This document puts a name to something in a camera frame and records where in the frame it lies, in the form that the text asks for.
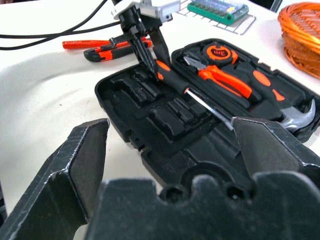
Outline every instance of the wicker basket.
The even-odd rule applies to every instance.
[[[320,79],[320,3],[302,2],[286,6],[279,13],[278,20],[287,59]]]

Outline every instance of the hammer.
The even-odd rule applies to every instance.
[[[246,72],[249,75],[251,86],[256,89],[263,98],[268,99],[280,110],[284,118],[280,124],[289,132],[294,133],[312,123],[316,115],[316,102],[314,99],[311,100],[310,110],[302,113],[276,90],[266,75],[255,70],[249,62],[239,64],[236,69]]]

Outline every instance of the tool kit case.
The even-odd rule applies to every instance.
[[[235,64],[219,66],[224,72],[250,84],[247,69],[258,70],[302,113],[315,100],[312,123],[293,133],[306,142],[320,123],[320,96],[282,72],[271,71],[242,49],[221,39],[206,39],[174,51],[172,69],[190,83],[193,92],[228,119],[239,116],[281,122],[282,113],[268,99],[262,97],[255,103],[243,97],[235,99],[214,82],[199,77],[198,70],[184,60],[189,56],[211,64],[202,52],[213,43],[237,53]],[[180,95],[157,82],[142,64],[102,79],[95,93],[123,140],[141,151],[143,164],[161,184],[190,186],[194,176],[200,174],[211,175],[222,184],[251,184],[235,133],[188,94]]]

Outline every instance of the hammer head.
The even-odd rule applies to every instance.
[[[281,109],[280,111],[284,115],[284,120],[280,124],[289,132],[294,133],[308,126],[314,120],[316,115],[316,102],[312,99],[310,110],[306,113],[300,112],[294,106]]]

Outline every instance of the black cable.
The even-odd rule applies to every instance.
[[[67,32],[60,32],[60,33],[51,33],[51,34],[41,34],[41,35],[1,35],[0,39],[43,39],[43,38],[58,38],[62,36],[68,35],[76,35],[76,34],[85,34],[94,31],[98,31],[101,29],[109,28],[120,24],[120,21],[116,21],[110,24],[97,26],[89,29],[79,30],[79,31],[67,31]]]
[[[63,31],[62,33],[72,32],[73,30],[76,30],[76,29],[80,28],[81,26],[83,26],[84,24],[86,24],[90,19],[93,18],[94,15],[96,15],[96,13],[102,8],[102,6],[106,2],[107,2],[107,0],[102,0],[102,2],[99,4],[99,6],[85,20],[83,20],[79,24],[77,24],[77,25],[75,25],[75,26]],[[107,25],[105,25],[106,26],[105,28],[112,27],[112,26],[114,26],[114,24],[115,24],[115,22],[107,24]],[[27,44],[23,44],[23,45],[19,45],[19,46],[9,46],[9,47],[3,47],[2,46],[2,47],[0,47],[0,50],[2,50],[2,51],[10,51],[10,50],[24,49],[24,48],[28,48],[28,47],[32,47],[32,46],[35,46],[35,45],[38,45],[38,44],[42,44],[42,43],[48,42],[48,41],[56,39],[56,38],[58,38],[58,36],[48,37],[48,38],[45,38],[45,39],[42,39],[42,40],[34,41],[34,42],[31,42],[31,43],[27,43]]]

